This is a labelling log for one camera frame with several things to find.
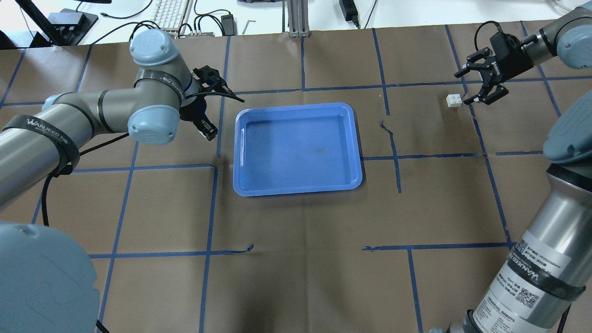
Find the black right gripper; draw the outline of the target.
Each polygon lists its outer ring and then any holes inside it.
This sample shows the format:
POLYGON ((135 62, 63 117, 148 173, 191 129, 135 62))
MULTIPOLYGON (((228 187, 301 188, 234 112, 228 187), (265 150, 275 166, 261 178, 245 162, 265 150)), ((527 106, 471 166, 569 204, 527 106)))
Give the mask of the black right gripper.
POLYGON ((499 101, 509 95, 509 90, 503 83, 534 67, 533 61, 516 36, 497 32, 490 38, 490 44, 490 47, 484 47, 468 55, 465 65, 454 74, 455 78, 461 78, 474 70, 481 76, 482 85, 479 92, 464 99, 465 105, 490 105, 499 101))

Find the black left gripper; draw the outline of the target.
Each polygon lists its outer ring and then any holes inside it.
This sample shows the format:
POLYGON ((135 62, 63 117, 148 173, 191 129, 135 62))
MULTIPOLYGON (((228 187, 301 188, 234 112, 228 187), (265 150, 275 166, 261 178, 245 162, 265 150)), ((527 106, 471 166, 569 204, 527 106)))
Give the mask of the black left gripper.
POLYGON ((207 139, 213 141, 218 134, 218 128, 210 122, 206 115, 207 96, 220 96, 245 103, 244 99, 238 97, 229 87, 228 83, 220 76, 220 72, 209 66, 203 66, 193 70, 193 83, 197 85, 196 92, 188 92, 186 95, 186 104, 180 107, 180 120, 191 122, 199 133, 207 139))

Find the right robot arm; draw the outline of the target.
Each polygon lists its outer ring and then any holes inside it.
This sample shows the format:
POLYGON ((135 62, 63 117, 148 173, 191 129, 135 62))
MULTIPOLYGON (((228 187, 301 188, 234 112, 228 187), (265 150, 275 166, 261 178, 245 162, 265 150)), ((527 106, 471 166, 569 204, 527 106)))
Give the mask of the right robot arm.
MULTIPOLYGON (((591 67, 590 1, 522 39, 495 27, 490 46, 476 48, 455 74, 476 71, 482 80, 464 104, 498 101, 509 93, 506 81, 554 57, 572 69, 591 67)), ((480 303, 434 333, 549 333, 555 325, 562 331, 591 280, 590 92, 559 116, 542 154, 549 162, 545 200, 480 303)))

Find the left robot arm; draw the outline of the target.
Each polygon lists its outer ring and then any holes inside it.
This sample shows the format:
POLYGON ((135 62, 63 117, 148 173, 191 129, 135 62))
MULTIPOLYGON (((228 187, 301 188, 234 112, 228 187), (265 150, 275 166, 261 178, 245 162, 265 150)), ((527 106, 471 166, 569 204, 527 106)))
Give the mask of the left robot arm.
MULTIPOLYGON (((171 36, 157 28, 135 36, 129 52, 139 66, 133 88, 53 95, 38 114, 7 122, 0 137, 2 207, 38 181, 71 173, 80 148, 97 135, 127 133, 165 145, 184 120, 207 140, 216 137, 204 98, 237 99, 218 70, 188 69, 171 36)), ((3 333, 91 333, 98 326, 96 271, 76 240, 47 222, 2 221, 0 252, 3 333)))

